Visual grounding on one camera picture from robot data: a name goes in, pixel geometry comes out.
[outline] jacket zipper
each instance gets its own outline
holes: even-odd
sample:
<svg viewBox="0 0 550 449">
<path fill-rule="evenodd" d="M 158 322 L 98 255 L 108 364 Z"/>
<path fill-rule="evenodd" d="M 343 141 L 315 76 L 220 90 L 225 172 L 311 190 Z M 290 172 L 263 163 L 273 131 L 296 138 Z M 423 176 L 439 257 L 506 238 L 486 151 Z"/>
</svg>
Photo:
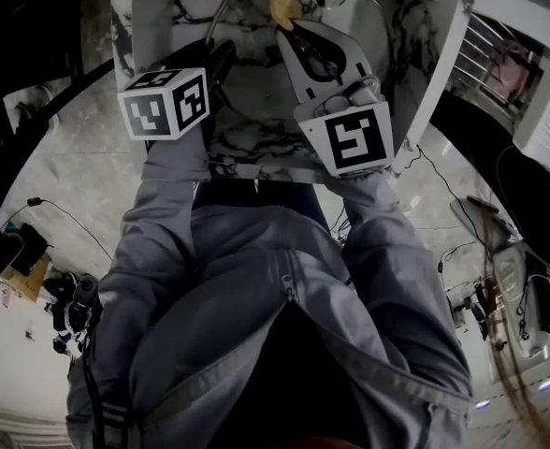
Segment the jacket zipper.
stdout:
<svg viewBox="0 0 550 449">
<path fill-rule="evenodd" d="M 282 276 L 283 291 L 287 296 L 288 302 L 296 300 L 296 294 L 294 292 L 294 278 L 289 274 L 284 274 Z"/>
</svg>

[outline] floor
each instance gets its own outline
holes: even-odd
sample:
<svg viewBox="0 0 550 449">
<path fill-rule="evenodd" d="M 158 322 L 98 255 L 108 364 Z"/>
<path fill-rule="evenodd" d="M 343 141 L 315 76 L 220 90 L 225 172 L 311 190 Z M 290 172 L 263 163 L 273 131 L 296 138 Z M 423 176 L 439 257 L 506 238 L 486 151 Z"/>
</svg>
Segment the floor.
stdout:
<svg viewBox="0 0 550 449">
<path fill-rule="evenodd" d="M 109 0 L 83 0 L 81 15 L 84 64 L 86 70 L 90 70 L 112 56 Z M 66 84 L 66 81 L 49 83 L 55 92 Z M 69 211 L 109 253 L 114 251 L 123 213 L 131 208 L 139 185 L 139 175 L 131 163 L 128 136 L 123 128 L 115 90 L 111 73 L 60 113 L 59 127 L 44 138 L 13 185 L 1 210 L 0 222 L 21 208 L 27 198 L 39 196 Z M 26 97 L 24 93 L 8 97 L 7 108 L 11 109 Z M 421 146 L 458 196 L 485 194 L 485 186 L 477 181 L 472 168 L 437 130 L 429 128 Z M 326 218 L 333 226 L 340 215 L 341 201 L 325 187 L 319 186 L 316 191 Z M 449 203 L 453 197 L 425 158 L 414 161 L 412 167 L 404 171 L 397 182 L 396 192 L 402 210 L 432 251 L 435 264 L 447 250 L 473 241 L 473 237 L 460 226 L 450 211 Z M 109 260 L 101 249 L 66 214 L 52 205 L 27 208 L 14 220 L 33 225 L 48 240 L 53 246 L 49 253 L 57 268 L 91 273 L 99 278 L 106 274 Z M 444 263 L 443 283 L 445 288 L 453 288 L 448 296 L 454 304 L 473 291 L 471 284 L 460 284 L 479 278 L 482 271 L 483 254 L 478 244 L 457 250 L 451 261 Z M 48 370 L 53 374 L 59 373 L 61 381 L 52 383 L 49 391 L 42 394 L 39 391 L 23 394 L 19 401 L 9 405 L 10 409 L 19 413 L 28 412 L 27 408 L 39 407 L 41 409 L 36 416 L 61 419 L 65 412 L 66 383 L 63 378 L 67 360 L 52 352 L 51 319 L 40 308 L 24 308 L 23 304 L 29 304 L 24 301 L 11 304 L 14 307 L 6 311 L 5 316 L 1 315 L 4 308 L 0 307 L 0 326 L 3 327 L 3 320 L 10 316 L 11 311 L 16 311 L 20 315 L 20 326 L 12 329 L 13 338 L 22 339 L 27 326 L 38 327 L 34 331 L 36 341 L 27 344 L 34 344 L 40 348 L 37 351 L 45 353 Z M 6 341 L 0 340 L 0 345 L 5 344 Z M 9 364 L 10 360 L 15 359 L 0 355 L 0 364 Z M 34 367 L 24 370 L 36 372 Z M 3 394 L 19 390 L 17 386 L 12 389 L 12 384 L 16 383 L 11 381 L 15 379 L 9 374 L 0 375 L 0 386 L 5 388 Z M 53 403 L 49 402 L 49 394 L 52 394 Z"/>
</svg>

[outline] black cable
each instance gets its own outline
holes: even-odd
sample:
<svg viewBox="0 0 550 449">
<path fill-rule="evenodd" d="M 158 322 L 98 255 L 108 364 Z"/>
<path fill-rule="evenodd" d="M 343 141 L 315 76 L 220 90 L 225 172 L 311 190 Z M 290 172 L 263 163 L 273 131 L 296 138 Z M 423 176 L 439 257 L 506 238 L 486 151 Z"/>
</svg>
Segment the black cable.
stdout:
<svg viewBox="0 0 550 449">
<path fill-rule="evenodd" d="M 43 203 L 50 203 L 50 204 L 52 204 L 57 210 L 60 210 L 60 211 L 62 211 L 63 213 L 65 213 L 67 216 L 69 216 L 73 221 L 75 221 L 75 222 L 80 226 L 81 229 L 83 229 L 86 233 L 88 233 L 88 234 L 90 235 L 90 237 L 91 237 L 94 241 L 96 241 L 96 244 L 97 244 L 97 245 L 100 247 L 100 249 L 103 250 L 103 252 L 107 255 L 107 258 L 110 259 L 111 261 L 113 260 L 113 258 L 110 257 L 110 254 L 107 253 L 107 250 L 103 247 L 103 245 L 100 244 L 100 241 L 98 240 L 98 238 L 97 238 L 95 235 L 93 235 L 87 227 L 85 227 L 82 223 L 80 223 L 78 220 L 76 220 L 76 219 L 73 217 L 73 215 L 72 215 L 69 211 L 65 211 L 63 208 L 61 208 L 61 207 L 58 206 L 58 205 L 55 205 L 52 201 L 49 201 L 48 199 L 43 199 L 42 202 L 43 202 Z"/>
<path fill-rule="evenodd" d="M 7 220 L 0 225 L 0 229 L 4 228 L 8 222 L 10 222 L 13 218 L 15 218 L 19 213 L 21 213 L 23 210 L 25 210 L 27 207 L 29 207 L 29 203 L 26 203 L 21 208 L 19 208 L 17 211 L 15 211 L 11 216 L 7 218 Z"/>
<path fill-rule="evenodd" d="M 423 151 L 421 150 L 421 147 L 417 146 L 416 148 L 418 148 L 418 156 L 416 158 L 413 158 L 408 166 L 404 167 L 404 169 L 410 169 L 415 161 L 420 160 L 423 157 Z"/>
<path fill-rule="evenodd" d="M 489 276 L 484 276 L 483 278 L 478 278 L 478 279 L 476 279 L 476 280 L 464 281 L 464 282 L 461 282 L 460 284 L 456 284 L 456 285 L 452 286 L 451 288 L 447 288 L 447 289 L 445 290 L 445 292 L 447 293 L 447 292 L 449 292 L 449 291 L 452 291 L 453 289 L 459 288 L 460 286 L 466 286 L 466 285 L 468 285 L 468 284 L 475 284 L 475 283 L 477 283 L 477 282 L 483 282 L 483 281 L 488 280 L 488 279 L 489 279 Z"/>
<path fill-rule="evenodd" d="M 341 218 L 341 215 L 343 214 L 343 212 L 345 211 L 346 207 L 345 205 L 342 205 L 341 206 L 341 212 L 340 212 L 340 216 L 338 216 L 338 219 L 335 220 L 335 223 L 333 224 L 333 226 L 331 226 L 329 228 L 329 231 L 333 231 L 335 229 L 335 227 L 338 225 L 338 223 L 340 222 L 340 218 Z"/>
<path fill-rule="evenodd" d="M 338 229 L 338 233 L 345 230 L 345 229 L 348 229 L 350 227 L 350 220 L 348 218 L 346 218 L 342 224 L 340 224 L 340 229 Z"/>
<path fill-rule="evenodd" d="M 520 223 L 518 223 L 518 219 L 516 218 L 516 213 L 514 212 L 514 210 L 512 210 L 512 207 L 510 205 L 510 201 L 508 201 L 508 198 L 506 197 L 506 194 L 503 192 L 503 186 L 501 185 L 501 178 L 499 177 L 499 162 L 501 161 L 501 157 L 508 150 L 511 150 L 512 148 L 517 150 L 517 148 L 514 145 L 512 145 L 512 146 L 508 146 L 508 147 L 504 148 L 501 151 L 501 153 L 499 154 L 498 160 L 496 161 L 496 180 L 498 181 L 498 186 L 499 186 L 499 191 L 501 192 L 501 196 L 503 197 L 503 200 L 505 201 L 504 208 L 506 209 L 506 211 L 508 211 L 508 214 L 510 214 L 510 216 L 514 220 L 514 224 L 516 225 L 516 228 L 522 234 L 522 226 L 520 225 Z"/>
<path fill-rule="evenodd" d="M 460 199 L 456 196 L 456 194 L 452 191 L 452 188 L 450 188 L 450 184 L 447 182 L 447 179 L 445 179 L 443 177 L 443 175 L 437 170 L 437 167 L 435 166 L 435 163 L 433 163 L 431 161 L 431 159 L 425 154 L 425 152 L 423 152 L 423 149 L 421 148 L 420 145 L 416 145 L 416 148 L 418 148 L 421 153 L 423 154 L 423 156 L 425 156 L 425 158 L 427 159 L 427 161 L 429 161 L 429 163 L 431 164 L 431 166 L 433 167 L 433 170 L 437 173 L 437 175 L 443 180 L 443 182 L 445 183 L 445 186 L 447 186 L 447 191 L 450 192 L 450 195 L 452 195 L 454 197 L 454 199 L 458 202 L 458 205 L 460 205 L 460 208 L 462 209 L 462 211 L 464 212 L 464 215 L 468 218 L 468 220 L 470 221 L 470 224 L 472 225 L 472 229 L 474 230 L 474 235 L 476 236 L 476 238 L 481 242 L 481 244 L 483 244 L 483 246 L 485 246 L 485 243 L 483 242 L 483 240 L 479 237 L 479 233 L 477 232 L 477 227 L 474 225 L 474 221 L 470 218 L 469 214 L 466 213 L 466 210 L 464 209 L 464 205 L 462 205 L 462 201 L 460 201 Z"/>
<path fill-rule="evenodd" d="M 17 216 L 17 214 L 19 214 L 22 210 L 26 209 L 27 207 L 33 207 L 33 206 L 38 206 L 38 205 L 41 205 L 42 203 L 50 203 L 52 204 L 57 210 L 60 210 L 62 211 L 63 213 L 65 213 L 67 216 L 69 216 L 73 221 L 75 221 L 81 229 L 83 229 L 86 233 L 88 233 L 90 235 L 90 237 L 96 241 L 96 244 L 100 247 L 101 250 L 103 250 L 103 252 L 107 255 L 107 258 L 110 259 L 111 261 L 113 260 L 112 257 L 110 257 L 110 254 L 107 252 L 107 250 L 103 247 L 102 244 L 100 244 L 100 241 L 98 240 L 98 238 L 93 235 L 90 230 L 85 227 L 82 223 L 80 223 L 76 218 L 74 218 L 74 216 L 69 212 L 69 211 L 65 211 L 63 208 L 61 208 L 60 206 L 56 205 L 55 203 L 53 203 L 52 201 L 49 201 L 48 199 L 40 199 L 40 198 L 30 198 L 28 199 L 28 202 L 22 206 L 21 208 L 19 208 L 17 211 L 15 211 L 11 216 L 9 216 L 9 218 L 3 223 L 0 225 L 0 230 L 5 227 L 5 225 L 10 222 L 13 218 L 15 218 L 15 216 Z"/>
<path fill-rule="evenodd" d="M 443 258 L 443 261 L 445 262 L 449 262 L 452 260 L 452 258 L 454 257 L 454 254 L 456 253 L 456 251 L 458 251 L 460 248 L 464 247 L 464 246 L 469 246 L 470 244 L 474 244 L 476 243 L 476 241 L 469 241 L 468 243 L 463 243 L 463 244 L 459 244 L 458 246 L 456 246 L 455 248 L 451 248 L 449 250 L 446 250 L 444 251 L 442 254 L 441 254 L 441 257 Z"/>
<path fill-rule="evenodd" d="M 443 280 L 443 260 L 445 260 L 446 262 L 451 261 L 456 251 L 464 246 L 469 246 L 470 244 L 474 243 L 476 243 L 476 241 L 469 241 L 468 243 L 458 244 L 456 247 L 450 248 L 449 250 L 445 250 L 443 253 L 441 253 L 440 262 L 437 264 L 437 272 L 440 273 L 441 282 L 443 283 L 443 289 L 445 289 L 445 281 Z"/>
</svg>

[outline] person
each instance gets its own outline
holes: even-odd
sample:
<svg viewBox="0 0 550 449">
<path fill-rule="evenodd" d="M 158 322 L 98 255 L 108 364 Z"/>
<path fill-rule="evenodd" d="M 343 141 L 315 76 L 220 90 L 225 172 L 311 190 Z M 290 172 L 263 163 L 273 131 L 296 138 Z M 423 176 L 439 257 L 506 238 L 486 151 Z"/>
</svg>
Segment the person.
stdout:
<svg viewBox="0 0 550 449">
<path fill-rule="evenodd" d="M 209 179 L 199 129 L 152 146 L 68 375 L 74 446 L 460 446 L 469 368 L 385 174 L 326 181 L 343 249 L 310 185 Z"/>
</svg>

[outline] power cord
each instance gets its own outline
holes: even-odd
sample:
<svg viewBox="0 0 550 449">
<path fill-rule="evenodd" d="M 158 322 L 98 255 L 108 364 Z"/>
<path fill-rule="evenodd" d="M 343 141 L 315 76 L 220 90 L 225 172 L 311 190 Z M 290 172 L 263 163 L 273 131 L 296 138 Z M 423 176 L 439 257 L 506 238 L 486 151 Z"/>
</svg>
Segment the power cord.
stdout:
<svg viewBox="0 0 550 449">
<path fill-rule="evenodd" d="M 459 288 L 460 286 L 467 286 L 469 284 L 475 284 L 477 282 L 483 282 L 485 280 L 488 280 L 489 278 L 491 278 L 491 276 L 484 276 L 483 278 L 478 278 L 476 280 L 472 280 L 472 281 L 464 281 L 464 282 L 461 282 L 460 284 L 455 284 L 454 286 L 452 286 L 451 288 L 447 288 L 445 290 L 446 293 L 449 293 L 450 291 L 452 291 L 453 289 L 456 289 L 456 288 Z"/>
<path fill-rule="evenodd" d="M 48 200 L 48 199 L 41 199 L 39 197 L 35 197 L 35 198 L 30 198 L 28 199 L 28 202 L 22 206 L 21 208 L 19 208 L 17 211 L 15 211 L 11 216 L 9 216 L 9 218 L 3 223 L 0 225 L 0 231 L 2 230 L 2 228 L 4 228 L 13 218 L 15 218 L 15 216 L 17 216 L 20 212 L 22 212 L 22 210 L 25 210 L 26 208 L 28 207 L 34 207 L 34 206 L 40 206 L 42 203 L 49 203 L 51 205 L 53 205 L 57 210 L 59 211 L 62 211 L 63 213 L 65 213 L 67 216 L 69 216 L 69 218 L 71 218 L 73 221 L 75 221 L 78 226 L 83 229 L 86 233 L 88 233 L 90 235 L 90 237 L 96 241 L 96 244 L 100 247 L 101 250 L 103 250 L 103 252 L 107 255 L 107 258 L 109 260 L 113 260 L 113 258 L 110 256 L 110 254 L 107 252 L 107 250 L 104 248 L 104 246 L 100 243 L 100 241 L 98 240 L 98 238 L 92 234 L 92 232 L 87 228 L 85 227 L 82 223 L 80 223 L 69 211 L 66 211 L 64 210 L 63 208 L 61 208 L 59 205 L 53 203 L 52 201 Z"/>
<path fill-rule="evenodd" d="M 340 218 L 341 218 L 341 215 L 343 214 L 343 212 L 346 210 L 346 207 L 345 205 L 341 205 L 341 211 L 340 211 L 340 216 L 338 216 L 338 219 L 335 220 L 335 223 L 333 224 L 333 226 L 331 226 L 329 228 L 329 231 L 333 231 L 335 229 L 335 227 L 338 225 L 338 223 L 340 222 Z"/>
<path fill-rule="evenodd" d="M 423 156 L 425 156 L 425 159 L 427 161 L 429 161 L 429 163 L 431 164 L 431 166 L 433 167 L 433 171 L 435 171 L 437 173 L 437 175 L 443 180 L 443 182 L 445 183 L 445 186 L 447 187 L 447 191 L 450 192 L 450 195 L 452 195 L 454 197 L 454 199 L 458 202 L 458 205 L 460 205 L 460 208 L 462 209 L 462 212 L 464 212 L 464 215 L 467 217 L 467 219 L 470 221 L 470 224 L 472 225 L 472 230 L 474 231 L 474 236 L 479 240 L 479 242 L 481 244 L 483 244 L 483 246 L 485 246 L 485 243 L 483 242 L 483 240 L 481 239 L 481 237 L 479 237 L 479 233 L 477 232 L 477 227 L 474 225 L 474 221 L 470 218 L 469 214 L 466 213 L 466 210 L 464 209 L 464 205 L 462 204 L 462 201 L 460 201 L 460 199 L 456 196 L 456 194 L 452 191 L 452 188 L 450 188 L 450 183 L 447 182 L 447 179 L 445 179 L 443 177 L 443 175 L 438 171 L 437 167 L 435 166 L 435 163 L 433 163 L 433 161 L 425 154 L 425 152 L 423 152 L 423 149 L 421 148 L 420 145 L 416 145 L 416 148 L 418 148 L 420 150 L 420 152 L 423 154 Z"/>
<path fill-rule="evenodd" d="M 421 147 L 420 147 L 420 146 L 417 146 L 417 148 L 418 148 L 418 156 L 417 156 L 416 158 L 413 158 L 413 159 L 411 160 L 411 162 L 408 164 L 408 166 L 407 166 L 407 167 L 404 167 L 404 169 L 410 169 L 410 167 L 413 165 L 413 163 L 414 163 L 415 161 L 418 161 L 418 160 L 420 160 L 420 159 L 423 157 L 423 151 L 421 150 Z"/>
<path fill-rule="evenodd" d="M 477 241 L 469 241 L 468 243 L 458 244 L 454 248 L 450 248 L 449 250 L 445 250 L 443 253 L 441 253 L 440 262 L 437 264 L 437 272 L 440 273 L 443 289 L 445 289 L 445 281 L 443 279 L 443 261 L 448 263 L 449 261 L 452 260 L 452 258 L 454 257 L 454 254 L 456 254 L 456 251 L 458 251 L 460 248 L 463 248 L 464 246 L 469 246 L 476 242 Z"/>
</svg>

